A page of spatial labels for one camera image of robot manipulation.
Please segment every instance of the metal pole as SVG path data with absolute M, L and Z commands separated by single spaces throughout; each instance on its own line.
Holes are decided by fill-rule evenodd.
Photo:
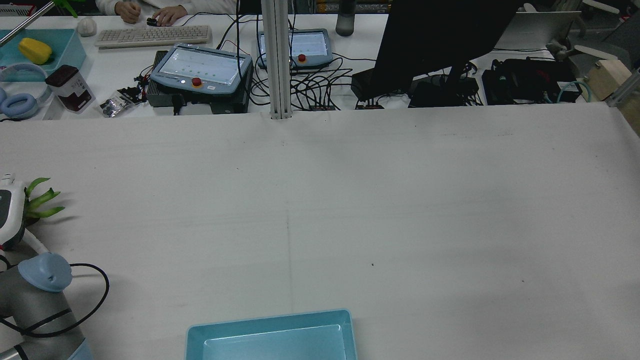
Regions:
M 271 118 L 291 117 L 287 0 L 262 0 Z
M 18 35 L 19 32 L 21 32 L 27 26 L 31 25 L 32 22 L 36 21 L 36 19 L 44 15 L 44 13 L 53 9 L 54 6 L 56 6 L 56 4 L 53 1 L 45 4 L 45 6 L 43 6 L 40 10 L 38 10 L 32 16 L 29 16 L 25 21 L 16 26 L 15 29 L 9 31 L 9 34 L 5 35 L 2 40 L 0 40 L 0 47 L 6 45 L 6 43 L 8 43 L 11 39 Z
M 612 108 L 618 107 L 638 86 L 640 86 L 640 68 L 634 70 L 605 102 Z

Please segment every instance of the person's hand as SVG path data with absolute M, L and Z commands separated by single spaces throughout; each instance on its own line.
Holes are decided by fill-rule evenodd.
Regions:
M 158 26 L 171 26 L 176 20 L 185 15 L 187 15 L 187 10 L 178 5 L 162 8 L 156 11 L 151 17 L 157 20 Z
M 114 7 L 116 15 L 120 15 L 124 22 L 135 24 L 140 16 L 140 5 L 130 1 L 119 1 Z

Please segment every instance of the light blue tray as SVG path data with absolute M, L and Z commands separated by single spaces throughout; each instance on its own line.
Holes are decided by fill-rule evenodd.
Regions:
M 357 360 L 346 309 L 194 325 L 185 360 Z
M 9 30 L 0 30 L 0 38 Z M 14 63 L 30 63 L 29 59 L 18 50 L 18 43 L 23 38 L 34 38 L 49 45 L 53 51 L 49 61 L 41 65 L 51 75 L 60 65 L 71 65 L 80 69 L 86 57 L 80 38 L 75 29 L 25 29 L 6 45 L 0 47 L 0 67 Z M 42 76 L 33 72 L 24 72 L 7 78 L 7 81 L 42 81 Z

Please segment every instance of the green plant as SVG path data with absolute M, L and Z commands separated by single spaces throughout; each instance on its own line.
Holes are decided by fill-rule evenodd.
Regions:
M 51 208 L 43 211 L 37 211 L 41 205 L 55 198 L 60 193 L 60 192 L 53 191 L 52 188 L 49 188 L 45 193 L 38 196 L 37 198 L 30 199 L 31 192 L 33 191 L 33 189 L 35 189 L 36 186 L 38 186 L 41 183 L 44 183 L 46 180 L 49 180 L 49 179 L 50 177 L 39 177 L 38 179 L 35 179 L 34 181 L 32 181 L 31 184 L 29 184 L 29 186 L 27 186 L 27 188 L 24 189 L 24 193 L 26 195 L 26 200 L 24 202 L 24 217 L 28 222 L 35 222 L 40 218 L 48 218 L 53 214 L 59 213 L 65 208 L 64 206 L 56 206 L 55 208 Z

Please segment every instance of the touchscreen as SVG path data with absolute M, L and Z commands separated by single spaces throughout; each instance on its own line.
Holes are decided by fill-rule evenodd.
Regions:
M 238 74 L 235 57 L 176 49 L 159 72 L 231 85 Z
M 260 37 L 260 53 L 265 54 L 264 34 Z M 306 56 L 327 55 L 326 42 L 324 41 L 324 33 L 295 33 L 293 43 L 291 44 L 291 55 L 298 56 L 304 54 Z

